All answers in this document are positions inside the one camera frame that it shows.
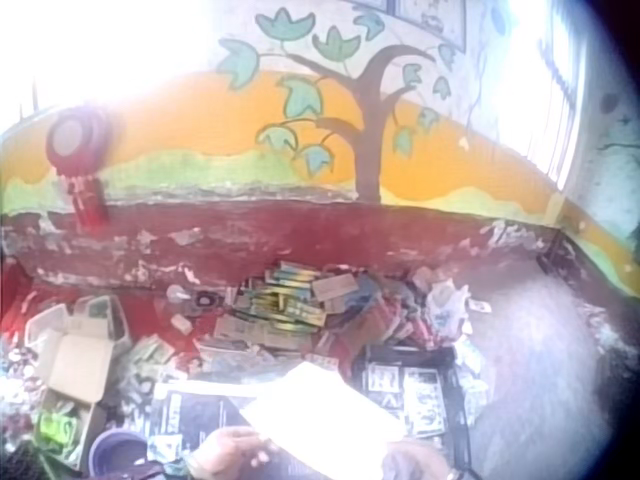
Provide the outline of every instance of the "red fire extinguisher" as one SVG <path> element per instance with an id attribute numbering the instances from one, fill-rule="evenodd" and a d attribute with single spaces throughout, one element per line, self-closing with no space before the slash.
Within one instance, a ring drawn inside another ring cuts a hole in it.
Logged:
<path id="1" fill-rule="evenodd" d="M 107 223 L 102 184 L 95 175 L 104 161 L 110 133 L 106 114 L 83 106 L 64 110 L 47 134 L 47 158 L 63 178 L 83 230 Z"/>

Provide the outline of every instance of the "hand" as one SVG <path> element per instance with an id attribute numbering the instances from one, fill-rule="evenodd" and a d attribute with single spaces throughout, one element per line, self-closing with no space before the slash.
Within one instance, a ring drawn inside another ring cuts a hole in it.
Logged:
<path id="1" fill-rule="evenodd" d="M 447 460 L 438 449 L 420 440 L 403 440 L 390 444 L 389 457 L 391 456 L 396 457 L 403 464 L 402 470 L 411 471 L 406 475 L 407 478 L 446 480 L 452 472 Z M 391 462 L 389 466 L 398 468 L 396 462 Z"/>
<path id="2" fill-rule="evenodd" d="M 265 447 L 265 439 L 251 427 L 225 427 L 209 435 L 191 460 L 209 478 L 236 480 L 248 461 L 253 467 L 269 461 Z M 197 478 L 200 472 L 191 474 Z"/>

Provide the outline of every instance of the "purple container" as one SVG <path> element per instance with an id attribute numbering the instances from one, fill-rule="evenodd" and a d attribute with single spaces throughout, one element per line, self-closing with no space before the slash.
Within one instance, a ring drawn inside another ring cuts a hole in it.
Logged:
<path id="1" fill-rule="evenodd" d="M 123 428 L 103 432 L 89 450 L 89 473 L 99 477 L 125 470 L 147 458 L 147 439 Z"/>

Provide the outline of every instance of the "painted tree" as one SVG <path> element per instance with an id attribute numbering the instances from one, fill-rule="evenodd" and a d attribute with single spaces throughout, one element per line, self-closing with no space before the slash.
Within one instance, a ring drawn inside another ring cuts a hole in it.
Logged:
<path id="1" fill-rule="evenodd" d="M 366 42 L 374 41 L 385 30 L 382 17 L 375 11 L 359 6 L 355 6 L 354 11 L 356 16 L 353 23 L 366 30 L 363 33 Z M 371 57 L 359 76 L 352 77 L 348 73 L 346 61 L 360 50 L 363 41 L 361 35 L 344 38 L 336 26 L 329 28 L 324 39 L 313 34 L 311 40 L 315 50 L 325 60 L 336 64 L 345 72 L 342 73 L 302 55 L 289 53 L 285 48 L 286 43 L 299 41 L 312 33 L 316 25 L 314 13 L 294 20 L 287 9 L 281 8 L 273 18 L 257 15 L 255 22 L 267 37 L 280 42 L 282 53 L 260 54 L 247 42 L 221 39 L 220 45 L 229 51 L 229 55 L 220 62 L 217 71 L 231 75 L 231 89 L 242 89 L 251 83 L 259 71 L 260 60 L 269 56 L 286 57 L 318 76 L 311 80 L 302 75 L 284 75 L 278 81 L 278 87 L 288 89 L 284 105 L 285 120 L 262 128 L 257 132 L 256 142 L 268 144 L 278 151 L 291 150 L 294 159 L 304 159 L 309 174 L 313 176 L 332 165 L 334 154 L 326 142 L 331 136 L 339 135 L 350 145 L 354 153 L 358 199 L 379 203 L 382 142 L 388 119 L 392 117 L 396 123 L 393 148 L 407 157 L 413 153 L 413 136 L 418 129 L 428 132 L 439 120 L 438 113 L 429 107 L 422 109 L 415 125 L 398 125 L 396 120 L 397 102 L 422 83 L 422 65 L 405 64 L 402 67 L 403 85 L 384 98 L 381 93 L 383 76 L 392 62 L 401 57 L 419 57 L 429 64 L 436 63 L 435 57 L 414 46 L 387 45 Z M 454 48 L 449 44 L 441 44 L 431 49 L 437 49 L 441 61 L 451 71 Z M 362 129 L 342 118 L 324 115 L 321 90 L 324 81 L 334 81 L 351 94 L 362 114 Z M 432 92 L 443 100 L 451 96 L 449 81 L 445 76 L 439 76 L 435 80 Z M 299 122 L 312 122 L 316 128 L 326 130 L 327 134 L 320 143 L 300 145 L 296 131 L 292 128 Z"/>

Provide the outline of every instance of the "floor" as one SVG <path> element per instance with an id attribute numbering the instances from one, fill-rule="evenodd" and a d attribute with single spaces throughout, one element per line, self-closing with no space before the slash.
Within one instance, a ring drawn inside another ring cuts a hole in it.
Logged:
<path id="1" fill-rule="evenodd" d="M 594 395 L 599 356 L 566 284 L 533 261 L 469 271 L 461 279 L 493 314 L 471 312 L 493 401 L 471 429 L 486 480 L 577 479 L 609 439 Z"/>

